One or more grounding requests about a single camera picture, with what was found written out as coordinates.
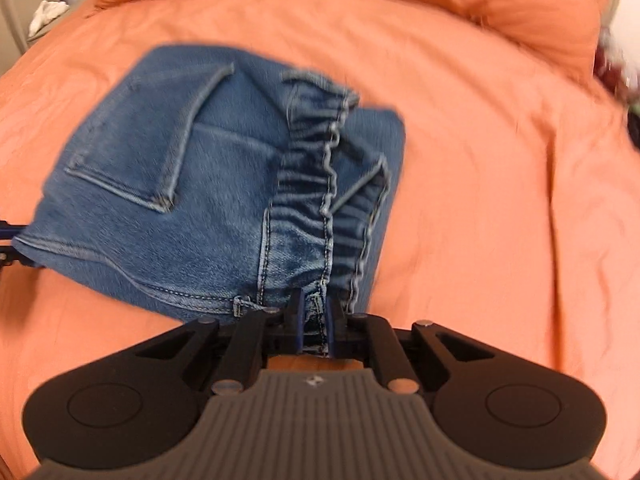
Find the blue denim jeans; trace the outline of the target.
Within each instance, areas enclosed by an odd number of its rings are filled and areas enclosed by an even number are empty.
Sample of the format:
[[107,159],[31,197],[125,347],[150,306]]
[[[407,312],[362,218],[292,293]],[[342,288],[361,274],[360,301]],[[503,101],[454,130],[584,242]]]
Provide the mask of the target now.
[[296,304],[296,348],[328,354],[366,310],[404,146],[393,110],[318,73],[159,47],[76,129],[13,245],[181,321]]

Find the orange bed sheet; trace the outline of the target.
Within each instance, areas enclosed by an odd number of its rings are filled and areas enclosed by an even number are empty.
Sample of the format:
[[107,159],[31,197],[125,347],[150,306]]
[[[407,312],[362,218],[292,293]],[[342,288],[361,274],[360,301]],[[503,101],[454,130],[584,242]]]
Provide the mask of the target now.
[[639,155],[624,111],[525,49],[402,0],[80,8],[1,79],[1,215],[32,218],[68,136],[146,51],[230,44],[393,107],[406,156],[371,310],[556,367],[608,412],[594,460],[639,468]]

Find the white cloth on nightstand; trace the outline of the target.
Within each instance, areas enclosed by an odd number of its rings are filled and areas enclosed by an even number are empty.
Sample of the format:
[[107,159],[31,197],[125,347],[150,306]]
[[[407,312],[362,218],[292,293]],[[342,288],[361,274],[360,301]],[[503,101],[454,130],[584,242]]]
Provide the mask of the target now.
[[70,5],[65,1],[42,0],[32,14],[32,20],[28,26],[28,38],[34,38],[43,27],[49,25],[70,10]]

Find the left beige nightstand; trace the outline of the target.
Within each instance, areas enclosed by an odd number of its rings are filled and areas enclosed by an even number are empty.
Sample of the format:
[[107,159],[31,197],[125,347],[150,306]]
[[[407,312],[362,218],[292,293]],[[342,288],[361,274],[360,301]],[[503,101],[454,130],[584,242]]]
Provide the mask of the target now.
[[40,39],[61,25],[75,11],[89,0],[68,3],[64,0],[42,0],[32,14],[26,26],[27,47],[33,47]]

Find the black jacket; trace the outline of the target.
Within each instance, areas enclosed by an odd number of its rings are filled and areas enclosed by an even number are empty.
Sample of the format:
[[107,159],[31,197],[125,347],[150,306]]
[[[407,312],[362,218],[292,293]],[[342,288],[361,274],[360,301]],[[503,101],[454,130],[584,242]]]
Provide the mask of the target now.
[[627,131],[634,147],[640,150],[640,117],[632,110],[627,113]]

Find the red and white plush toy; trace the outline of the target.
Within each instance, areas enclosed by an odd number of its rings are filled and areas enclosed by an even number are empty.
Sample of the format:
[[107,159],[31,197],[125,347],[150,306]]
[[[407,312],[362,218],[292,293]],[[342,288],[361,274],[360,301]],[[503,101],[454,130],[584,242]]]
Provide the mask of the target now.
[[639,64],[626,58],[606,27],[600,30],[593,73],[620,102],[629,107],[639,105]]

